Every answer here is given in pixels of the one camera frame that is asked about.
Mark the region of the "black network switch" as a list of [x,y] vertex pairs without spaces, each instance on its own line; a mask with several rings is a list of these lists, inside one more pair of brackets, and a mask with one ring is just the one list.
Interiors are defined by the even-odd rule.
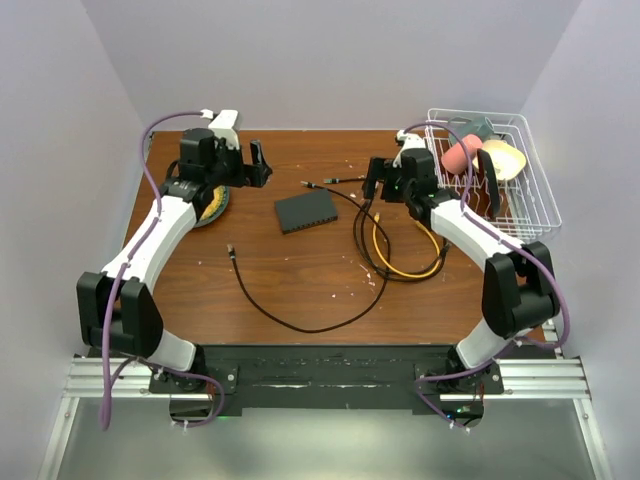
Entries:
[[283,234],[291,234],[336,221],[338,211],[331,194],[324,189],[277,200],[275,212]]

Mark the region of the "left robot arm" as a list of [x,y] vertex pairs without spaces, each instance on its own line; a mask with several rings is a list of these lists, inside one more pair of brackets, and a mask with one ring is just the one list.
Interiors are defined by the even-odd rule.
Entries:
[[193,128],[183,132],[179,156],[156,187],[151,209],[123,250],[100,272],[85,272],[76,285],[81,335],[102,353],[104,391],[114,375],[110,355],[151,363],[185,392],[206,385],[202,348],[167,330],[153,290],[167,261],[200,221],[219,187],[266,185],[272,173],[259,140],[245,163],[234,131]]

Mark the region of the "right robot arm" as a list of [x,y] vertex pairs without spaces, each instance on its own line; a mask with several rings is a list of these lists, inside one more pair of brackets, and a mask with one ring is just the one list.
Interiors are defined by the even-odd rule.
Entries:
[[409,148],[395,160],[373,157],[362,189],[367,199],[379,194],[386,202],[404,204],[414,220],[453,243],[482,270],[482,318],[452,348],[446,374],[430,378],[466,393],[527,332],[555,316],[567,320],[569,310],[549,249],[541,242],[524,244],[477,215],[462,195],[439,187],[433,166],[426,148]]

